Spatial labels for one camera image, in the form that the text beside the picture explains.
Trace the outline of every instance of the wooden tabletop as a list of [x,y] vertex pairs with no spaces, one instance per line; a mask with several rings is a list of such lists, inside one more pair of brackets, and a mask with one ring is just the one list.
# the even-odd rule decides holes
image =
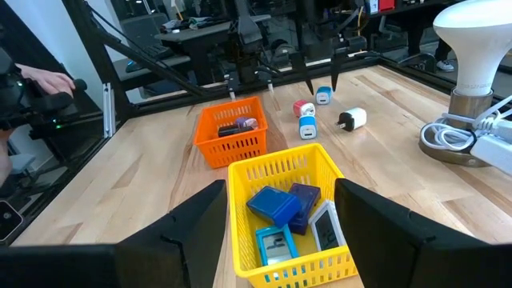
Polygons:
[[[330,78],[314,80],[328,86]],[[261,92],[269,152],[300,146],[292,104],[313,100],[304,83]],[[157,220],[215,179],[192,144],[201,109],[228,99],[128,121],[14,243],[119,242]],[[344,175],[435,221],[491,243],[512,241],[512,179],[495,168],[444,164],[418,148],[425,122],[446,111],[447,95],[380,66],[340,74],[328,106],[317,107],[320,142]],[[352,133],[334,123],[361,107],[368,123]],[[362,287],[359,277],[343,287]],[[229,223],[216,287],[249,287],[234,274]]]

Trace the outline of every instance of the power adapter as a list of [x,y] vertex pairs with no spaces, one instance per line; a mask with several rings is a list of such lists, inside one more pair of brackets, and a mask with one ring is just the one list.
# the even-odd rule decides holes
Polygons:
[[366,111],[362,108],[353,108],[339,115],[336,125],[345,131],[352,132],[366,124]]
[[512,145],[498,137],[481,136],[471,149],[471,155],[512,175]]

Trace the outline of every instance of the person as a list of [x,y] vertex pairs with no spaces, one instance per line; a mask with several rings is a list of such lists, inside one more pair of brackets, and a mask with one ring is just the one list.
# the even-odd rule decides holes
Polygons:
[[[73,90],[76,89],[73,80],[65,74],[41,70],[21,64],[16,64],[16,66],[21,70],[24,78],[30,78],[36,81],[48,94],[66,92],[69,95],[73,95]],[[13,132],[14,130],[0,130],[0,186],[12,171],[12,162],[9,160],[7,141]]]
[[[414,56],[421,53],[420,44],[422,41],[423,31],[425,28],[432,26],[435,18],[441,11],[447,8],[447,5],[434,5],[422,9],[412,10],[402,13],[395,19],[407,31],[408,38],[408,55]],[[439,39],[438,48],[435,51],[436,66],[440,71],[453,72],[455,67],[448,61],[448,53],[451,47]]]

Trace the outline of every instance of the light bulb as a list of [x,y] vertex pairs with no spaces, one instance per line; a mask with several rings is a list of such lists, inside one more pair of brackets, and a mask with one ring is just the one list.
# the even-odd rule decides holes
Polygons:
[[436,17],[434,30],[457,56],[455,92],[488,95],[499,63],[512,48],[512,0],[460,2]]

